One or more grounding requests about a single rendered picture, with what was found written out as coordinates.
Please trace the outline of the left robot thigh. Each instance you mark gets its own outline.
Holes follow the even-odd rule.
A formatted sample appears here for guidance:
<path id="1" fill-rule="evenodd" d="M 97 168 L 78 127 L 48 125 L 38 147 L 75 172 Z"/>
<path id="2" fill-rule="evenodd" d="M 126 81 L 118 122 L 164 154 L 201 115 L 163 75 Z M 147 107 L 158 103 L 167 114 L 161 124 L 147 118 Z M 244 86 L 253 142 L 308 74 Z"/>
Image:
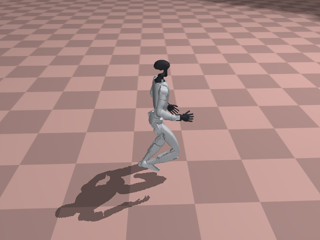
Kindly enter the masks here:
<path id="1" fill-rule="evenodd" d="M 151 111 L 155 111 L 155 110 L 151 110 Z M 151 111 L 148 112 L 148 116 L 150 116 Z M 165 125 L 165 122 L 164 122 L 163 119 L 162 119 L 162 123 L 161 123 L 161 124 L 164 124 L 164 125 Z M 160 135 L 160 136 L 157 136 L 157 137 L 155 138 L 155 143 L 156 143 L 158 146 L 162 146 L 162 145 L 164 144 L 164 142 L 165 142 L 165 140 L 164 140 L 163 134 Z"/>

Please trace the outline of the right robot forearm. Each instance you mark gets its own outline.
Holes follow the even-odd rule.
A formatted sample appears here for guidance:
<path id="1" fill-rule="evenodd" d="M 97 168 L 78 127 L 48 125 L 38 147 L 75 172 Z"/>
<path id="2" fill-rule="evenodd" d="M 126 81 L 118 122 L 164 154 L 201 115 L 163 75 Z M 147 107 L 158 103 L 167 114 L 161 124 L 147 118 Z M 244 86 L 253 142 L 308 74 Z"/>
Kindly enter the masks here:
<path id="1" fill-rule="evenodd" d="M 181 118 L 180 115 L 174 115 L 164 110 L 161 110 L 159 114 L 164 120 L 169 120 L 169 121 L 179 121 Z"/>

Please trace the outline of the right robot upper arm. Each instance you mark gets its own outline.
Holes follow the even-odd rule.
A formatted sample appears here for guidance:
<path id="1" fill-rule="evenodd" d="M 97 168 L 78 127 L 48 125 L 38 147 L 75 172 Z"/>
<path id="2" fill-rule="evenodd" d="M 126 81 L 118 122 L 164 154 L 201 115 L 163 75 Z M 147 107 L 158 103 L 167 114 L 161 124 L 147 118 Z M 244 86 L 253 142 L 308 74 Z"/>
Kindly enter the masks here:
<path id="1" fill-rule="evenodd" d="M 166 103 L 166 98 L 168 96 L 168 89 L 166 86 L 161 85 L 159 90 L 158 90 L 158 102 L 157 102 L 157 109 L 156 109 L 156 115 L 158 117 L 160 116 L 160 111 L 163 110 L 163 107 L 165 106 Z"/>

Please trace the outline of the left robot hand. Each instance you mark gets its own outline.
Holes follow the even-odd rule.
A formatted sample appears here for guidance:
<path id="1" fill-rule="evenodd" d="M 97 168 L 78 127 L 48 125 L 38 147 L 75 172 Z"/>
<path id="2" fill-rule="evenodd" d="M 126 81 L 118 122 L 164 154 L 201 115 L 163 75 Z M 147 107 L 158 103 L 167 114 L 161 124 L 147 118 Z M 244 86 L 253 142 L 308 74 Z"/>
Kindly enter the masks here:
<path id="1" fill-rule="evenodd" d="M 179 111 L 179 110 L 178 110 L 177 108 L 175 108 L 175 107 L 178 107 L 178 106 L 177 106 L 177 105 L 174 105 L 174 104 L 171 105 L 171 104 L 168 103 L 167 110 L 168 110 L 172 115 L 173 115 L 173 113 L 176 114 L 176 113 L 178 113 L 177 111 Z M 176 111 L 175 109 L 176 109 L 177 111 Z M 173 110 L 174 110 L 176 113 L 175 113 Z M 172 112 L 173 112 L 173 113 L 172 113 Z"/>

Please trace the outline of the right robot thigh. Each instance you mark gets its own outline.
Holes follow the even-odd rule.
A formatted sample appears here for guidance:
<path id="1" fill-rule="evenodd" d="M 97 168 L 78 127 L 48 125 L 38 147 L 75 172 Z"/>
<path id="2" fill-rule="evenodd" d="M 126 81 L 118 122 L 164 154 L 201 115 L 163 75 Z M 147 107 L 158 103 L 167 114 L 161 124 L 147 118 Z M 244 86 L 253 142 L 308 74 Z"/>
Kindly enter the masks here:
<path id="1" fill-rule="evenodd" d="M 172 151 L 176 151 L 178 152 L 178 155 L 180 154 L 180 148 L 179 148 L 179 144 L 178 141 L 175 137 L 175 135 L 173 134 L 173 132 L 167 127 L 165 126 L 163 123 L 162 124 L 158 124 L 157 122 L 153 124 L 153 131 L 157 136 L 162 135 L 162 137 L 164 138 L 165 142 L 172 147 L 170 149 L 170 152 Z"/>

